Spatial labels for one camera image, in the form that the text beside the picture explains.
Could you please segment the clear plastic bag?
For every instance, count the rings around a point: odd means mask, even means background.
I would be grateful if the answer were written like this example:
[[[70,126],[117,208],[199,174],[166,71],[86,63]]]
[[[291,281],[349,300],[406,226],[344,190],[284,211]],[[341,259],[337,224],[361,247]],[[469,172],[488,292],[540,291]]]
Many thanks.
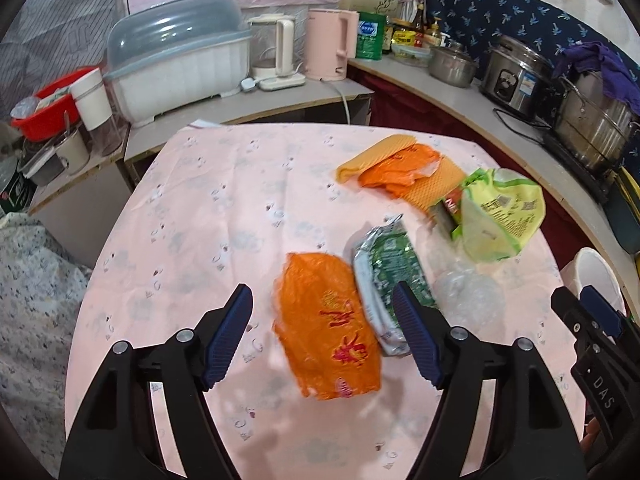
[[[425,259],[428,284],[448,323],[480,339],[501,340],[506,331],[506,298],[497,281],[480,272],[439,226],[426,229],[419,255]]]

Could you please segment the yellow green snack bag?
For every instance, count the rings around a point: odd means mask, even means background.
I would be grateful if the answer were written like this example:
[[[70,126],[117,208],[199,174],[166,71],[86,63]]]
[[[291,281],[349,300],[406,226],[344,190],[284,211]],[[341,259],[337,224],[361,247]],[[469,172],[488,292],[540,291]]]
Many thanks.
[[[546,215],[542,188],[506,168],[478,168],[462,183],[457,200],[462,246],[475,262],[520,254]]]

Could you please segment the green wasabi carton box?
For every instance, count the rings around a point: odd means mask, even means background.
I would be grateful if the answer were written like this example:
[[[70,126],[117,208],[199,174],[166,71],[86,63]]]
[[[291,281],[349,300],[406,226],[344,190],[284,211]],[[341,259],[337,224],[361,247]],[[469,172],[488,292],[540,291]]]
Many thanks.
[[[439,229],[450,240],[456,240],[462,234],[462,200],[463,188],[457,186],[428,210]]]

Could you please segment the green silver foil wrapper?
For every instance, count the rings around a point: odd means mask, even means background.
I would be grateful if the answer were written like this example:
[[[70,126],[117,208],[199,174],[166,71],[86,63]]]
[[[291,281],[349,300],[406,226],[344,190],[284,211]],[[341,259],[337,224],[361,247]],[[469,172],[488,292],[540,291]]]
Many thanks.
[[[392,296],[406,282],[421,304],[436,307],[426,276],[402,215],[375,226],[352,252],[352,272],[369,325],[386,356],[408,356],[404,333],[397,321]]]

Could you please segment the red orange plastic bag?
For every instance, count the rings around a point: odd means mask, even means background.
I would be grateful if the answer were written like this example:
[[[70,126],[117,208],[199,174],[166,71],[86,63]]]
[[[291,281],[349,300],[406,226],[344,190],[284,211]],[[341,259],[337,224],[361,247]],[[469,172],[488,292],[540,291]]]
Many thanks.
[[[381,388],[381,350],[343,259],[291,252],[273,302],[272,329],[305,398],[352,398]]]

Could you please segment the large steel steamer pot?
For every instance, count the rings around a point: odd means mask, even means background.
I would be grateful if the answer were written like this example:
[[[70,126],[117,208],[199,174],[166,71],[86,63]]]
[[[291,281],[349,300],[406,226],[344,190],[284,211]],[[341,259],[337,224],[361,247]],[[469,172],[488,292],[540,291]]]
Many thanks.
[[[611,168],[639,132],[639,117],[626,103],[604,94],[599,72],[558,81],[565,91],[554,127],[562,144],[588,170]]]

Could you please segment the pink patterned tablecloth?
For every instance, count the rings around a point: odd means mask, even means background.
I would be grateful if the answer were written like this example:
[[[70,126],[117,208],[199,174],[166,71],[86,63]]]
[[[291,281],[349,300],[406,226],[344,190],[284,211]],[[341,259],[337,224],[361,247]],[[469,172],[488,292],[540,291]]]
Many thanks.
[[[358,238],[405,222],[426,275],[446,244],[422,212],[356,181],[343,162],[384,128],[256,124],[177,132],[134,189],[94,265],[79,310],[65,388],[72,422],[112,345],[161,344],[247,284],[253,316],[226,378],[207,393],[245,479],[402,479],[440,394],[413,359],[385,359],[377,392],[303,396],[273,333],[272,291],[291,252],[348,258]]]

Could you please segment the purple towel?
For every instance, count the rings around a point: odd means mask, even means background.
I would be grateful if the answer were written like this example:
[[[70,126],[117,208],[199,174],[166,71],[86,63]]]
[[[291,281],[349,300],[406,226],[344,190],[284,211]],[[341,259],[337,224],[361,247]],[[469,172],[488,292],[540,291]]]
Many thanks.
[[[639,115],[640,92],[624,63],[605,44],[588,41],[565,49],[555,63],[553,78],[565,75],[571,68],[578,73],[600,72],[603,94],[610,99],[627,104]]]

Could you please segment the orange plastic bag on foam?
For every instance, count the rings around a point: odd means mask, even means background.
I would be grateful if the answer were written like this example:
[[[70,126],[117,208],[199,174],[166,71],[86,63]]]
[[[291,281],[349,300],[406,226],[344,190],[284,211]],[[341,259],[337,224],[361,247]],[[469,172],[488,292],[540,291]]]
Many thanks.
[[[438,151],[425,144],[413,144],[363,171],[358,183],[362,188],[382,188],[399,198],[419,180],[431,177],[441,160]]]

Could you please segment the steel rice cooker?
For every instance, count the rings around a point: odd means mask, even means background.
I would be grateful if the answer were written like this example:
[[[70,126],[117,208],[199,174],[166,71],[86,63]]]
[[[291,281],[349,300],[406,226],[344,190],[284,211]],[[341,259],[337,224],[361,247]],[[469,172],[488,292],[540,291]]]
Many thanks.
[[[541,54],[501,35],[490,49],[480,92],[518,116],[534,119],[551,75],[551,64]]]

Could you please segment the small steel pot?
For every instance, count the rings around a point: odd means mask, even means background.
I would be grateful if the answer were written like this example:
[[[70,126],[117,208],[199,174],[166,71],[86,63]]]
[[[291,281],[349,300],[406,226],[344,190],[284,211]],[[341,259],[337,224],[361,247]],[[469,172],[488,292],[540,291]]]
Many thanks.
[[[477,64],[463,52],[446,47],[432,47],[428,73],[457,88],[468,88],[475,77]]]

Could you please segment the red plastic basket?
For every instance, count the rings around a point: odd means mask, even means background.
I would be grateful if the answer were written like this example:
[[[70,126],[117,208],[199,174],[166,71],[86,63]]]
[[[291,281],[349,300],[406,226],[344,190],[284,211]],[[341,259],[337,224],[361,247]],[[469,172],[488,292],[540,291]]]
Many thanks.
[[[78,68],[73,73],[60,77],[48,84],[47,87],[42,88],[36,93],[36,97],[44,100],[52,96],[56,90],[69,87],[92,70],[94,70],[94,66]],[[77,124],[80,119],[74,98],[69,93],[41,110],[33,112],[25,119],[13,118],[11,126],[17,128],[27,140],[42,142],[57,136],[66,129],[65,118],[68,118],[71,125]]]

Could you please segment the white cup with lid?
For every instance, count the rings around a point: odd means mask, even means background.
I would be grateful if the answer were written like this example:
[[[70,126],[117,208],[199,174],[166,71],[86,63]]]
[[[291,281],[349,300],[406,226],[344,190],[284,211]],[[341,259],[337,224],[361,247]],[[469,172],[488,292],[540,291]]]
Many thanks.
[[[113,115],[102,72],[94,68],[70,85],[70,94],[88,131],[96,130]]]

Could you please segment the white dish rack grey lid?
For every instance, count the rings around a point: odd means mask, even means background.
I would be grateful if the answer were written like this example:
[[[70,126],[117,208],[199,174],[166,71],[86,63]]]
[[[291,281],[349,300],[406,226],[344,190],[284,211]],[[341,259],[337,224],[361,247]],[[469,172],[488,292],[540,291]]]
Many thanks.
[[[106,42],[104,80],[133,125],[213,96],[250,72],[252,32],[234,0],[175,0],[130,14]]]

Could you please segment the white glass kettle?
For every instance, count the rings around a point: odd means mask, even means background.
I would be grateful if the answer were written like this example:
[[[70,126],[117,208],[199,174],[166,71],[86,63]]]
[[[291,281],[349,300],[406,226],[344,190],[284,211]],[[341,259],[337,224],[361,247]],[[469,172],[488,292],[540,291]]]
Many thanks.
[[[260,14],[248,20],[252,32],[250,76],[262,91],[301,87],[306,77],[295,61],[293,15]]]

